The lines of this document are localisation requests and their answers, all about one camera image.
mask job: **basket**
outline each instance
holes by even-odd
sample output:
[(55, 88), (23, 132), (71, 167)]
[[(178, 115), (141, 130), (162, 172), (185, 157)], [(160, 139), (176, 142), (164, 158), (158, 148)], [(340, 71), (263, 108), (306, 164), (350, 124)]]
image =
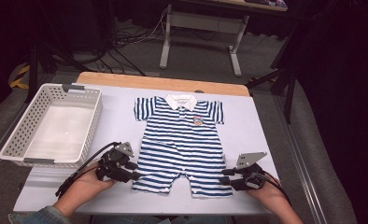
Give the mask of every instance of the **basket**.
[(78, 168), (102, 110), (101, 91), (44, 84), (0, 152), (20, 166)]

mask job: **person's left hand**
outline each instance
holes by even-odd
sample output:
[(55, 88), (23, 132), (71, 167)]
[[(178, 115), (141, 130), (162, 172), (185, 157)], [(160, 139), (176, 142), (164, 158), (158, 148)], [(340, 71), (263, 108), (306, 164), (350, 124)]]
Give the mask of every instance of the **person's left hand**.
[(67, 192), (53, 206), (59, 209), (66, 217), (70, 217), (81, 205), (92, 200), (100, 192), (110, 189), (117, 183), (116, 180), (108, 179), (100, 181), (97, 179), (97, 162), (87, 167)]

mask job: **embroidered patch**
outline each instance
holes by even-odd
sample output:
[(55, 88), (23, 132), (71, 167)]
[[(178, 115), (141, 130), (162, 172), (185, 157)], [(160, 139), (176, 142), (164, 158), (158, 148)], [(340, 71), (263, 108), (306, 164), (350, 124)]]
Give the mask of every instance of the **embroidered patch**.
[(196, 125), (202, 125), (204, 123), (204, 119), (201, 116), (193, 116), (193, 123)]

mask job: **basket handle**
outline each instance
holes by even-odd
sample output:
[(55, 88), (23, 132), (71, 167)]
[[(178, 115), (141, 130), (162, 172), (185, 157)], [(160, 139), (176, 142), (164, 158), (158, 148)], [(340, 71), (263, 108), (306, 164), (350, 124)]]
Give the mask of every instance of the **basket handle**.
[(68, 92), (69, 90), (85, 91), (84, 86), (62, 84), (63, 91)]
[(36, 159), (36, 158), (24, 158), (23, 162), (30, 163), (43, 163), (43, 164), (55, 164), (55, 160), (51, 159)]

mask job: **polo collar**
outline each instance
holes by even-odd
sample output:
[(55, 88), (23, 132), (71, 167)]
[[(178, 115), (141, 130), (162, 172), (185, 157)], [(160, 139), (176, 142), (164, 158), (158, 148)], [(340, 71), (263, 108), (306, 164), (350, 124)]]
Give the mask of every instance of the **polo collar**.
[(192, 111), (198, 100), (196, 100), (193, 95), (171, 95), (168, 94), (164, 100), (170, 105), (170, 107), (174, 110), (177, 110), (179, 106), (183, 106), (190, 111)]

